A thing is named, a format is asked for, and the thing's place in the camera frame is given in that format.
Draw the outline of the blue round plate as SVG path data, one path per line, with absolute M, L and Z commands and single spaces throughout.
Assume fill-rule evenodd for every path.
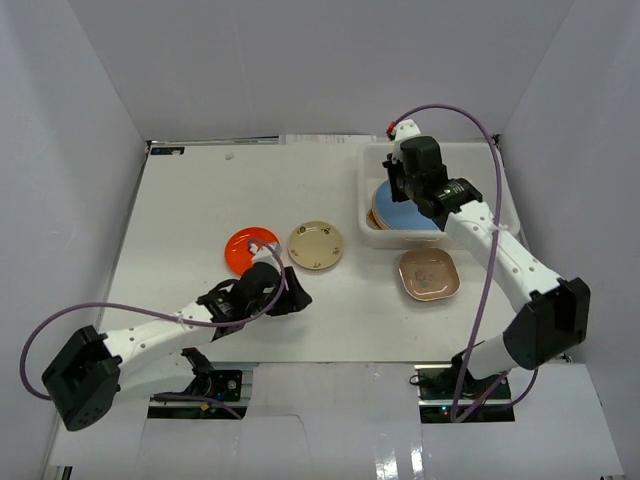
M 388 180 L 383 182 L 375 191 L 373 197 L 390 197 L 391 201 L 384 207 L 380 207 L 380 213 L 391 230 L 418 230 L 436 231 L 439 228 L 436 224 L 424 217 L 417 210 L 416 205 L 411 201 L 394 202 L 391 195 L 391 187 Z

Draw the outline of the pink round plate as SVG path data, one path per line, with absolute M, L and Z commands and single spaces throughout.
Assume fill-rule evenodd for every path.
M 380 207 L 384 207 L 390 201 L 391 198 L 385 196 L 372 198 L 371 208 L 367 214 L 367 222 L 370 228 L 377 230 L 391 230 L 391 227 L 386 223 L 379 210 Z

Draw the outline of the brown square panda dish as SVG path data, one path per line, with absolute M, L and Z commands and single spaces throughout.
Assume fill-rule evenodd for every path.
M 449 298 L 460 287 L 452 257 L 439 248 L 405 252 L 399 259 L 398 270 L 406 293 L 420 302 Z

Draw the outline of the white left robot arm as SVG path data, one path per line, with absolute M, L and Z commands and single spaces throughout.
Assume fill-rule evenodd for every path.
M 88 428 L 121 401 L 154 397 L 225 405 L 240 397 L 201 347 L 242 330 L 247 320 L 298 313 L 312 302 L 292 267 L 258 262 L 163 319 L 98 332 L 82 327 L 42 375 L 67 431 Z

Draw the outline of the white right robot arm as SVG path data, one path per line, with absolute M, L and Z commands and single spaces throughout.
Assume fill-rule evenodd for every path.
M 590 288 L 580 278 L 562 278 L 500 229 L 480 191 L 466 179 L 449 176 L 434 138 L 396 142 L 383 166 L 393 201 L 412 201 L 469 251 L 516 314 L 502 334 L 454 357 L 451 384 L 459 396 L 475 398 L 488 378 L 517 367 L 533 370 L 585 340 Z

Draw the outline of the white plastic bin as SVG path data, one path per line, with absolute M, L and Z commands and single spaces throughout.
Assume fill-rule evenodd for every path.
M 409 249 L 420 244 L 456 249 L 458 245 L 437 230 L 375 230 L 367 224 L 374 194 L 388 180 L 382 166 L 392 150 L 390 142 L 366 143 L 356 154 L 357 218 L 365 243 L 378 249 Z M 443 163 L 451 178 L 464 178 L 476 187 L 491 208 L 496 203 L 496 177 L 493 158 L 487 144 L 481 142 L 442 142 Z

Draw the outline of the orange round plate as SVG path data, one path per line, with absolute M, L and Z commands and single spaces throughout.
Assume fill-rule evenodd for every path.
M 241 276 L 252 266 L 255 255 L 265 244 L 269 244 L 277 252 L 281 251 L 279 239 L 266 228 L 252 226 L 236 232 L 225 246 L 224 259 L 227 267 Z

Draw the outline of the beige patterned small plate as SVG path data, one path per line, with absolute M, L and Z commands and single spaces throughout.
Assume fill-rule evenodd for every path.
M 335 265 L 344 254 L 341 232 L 324 221 L 309 221 L 297 226 L 287 240 L 291 260 L 307 270 L 324 270 Z

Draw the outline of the black label sticker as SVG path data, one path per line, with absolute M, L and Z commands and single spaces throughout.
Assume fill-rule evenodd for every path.
M 151 156 L 174 156 L 174 155 L 183 155 L 185 151 L 184 147 L 153 147 L 150 149 L 149 154 Z

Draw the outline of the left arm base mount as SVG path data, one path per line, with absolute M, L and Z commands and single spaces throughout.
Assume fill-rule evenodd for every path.
M 181 391 L 161 392 L 151 400 L 162 403 L 170 418 L 241 420 L 247 407 L 242 400 L 243 371 L 216 369 L 197 348 L 186 348 L 180 357 L 188 362 L 191 381 Z

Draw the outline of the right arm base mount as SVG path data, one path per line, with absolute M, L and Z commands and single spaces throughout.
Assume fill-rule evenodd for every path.
M 449 424 L 458 371 L 450 363 L 416 365 L 409 384 L 416 388 L 420 420 L 423 425 Z M 497 380 L 500 383 L 468 416 L 464 423 L 511 423 L 515 421 L 509 382 L 499 375 L 472 382 L 463 381 L 456 419 L 465 413 Z

